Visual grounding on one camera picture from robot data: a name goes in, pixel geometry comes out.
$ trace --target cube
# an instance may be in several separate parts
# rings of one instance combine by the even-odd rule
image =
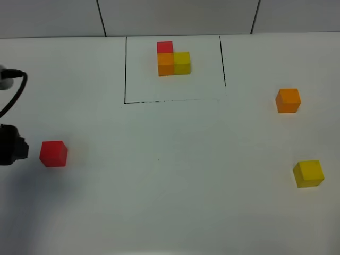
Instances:
[[[318,160],[300,161],[293,169],[297,187],[315,187],[325,179]]]
[[[296,113],[301,103],[298,89],[280,89],[275,100],[279,113]]]
[[[174,53],[172,41],[159,41],[157,43],[157,53]]]
[[[63,141],[42,142],[39,158],[46,167],[65,166],[67,147]]]
[[[175,75],[191,73],[191,61],[189,52],[175,52]]]
[[[159,53],[158,58],[158,75],[169,76],[175,75],[174,54],[173,53]]]

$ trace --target white table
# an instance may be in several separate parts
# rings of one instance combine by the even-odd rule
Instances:
[[[192,52],[201,43],[169,38]],[[129,53],[157,40],[127,39],[127,86],[145,68]],[[125,38],[0,40],[0,62],[29,75],[1,123],[30,145],[0,172],[1,254],[339,253],[340,35],[221,36],[226,87],[219,37],[202,40],[215,90],[182,100],[167,88],[173,100],[138,104],[124,104]],[[140,85],[155,95],[157,84]],[[299,89],[297,114],[277,113],[283,87]],[[66,168],[43,167],[46,140],[66,143]],[[308,159],[326,179],[298,189],[292,168]]]

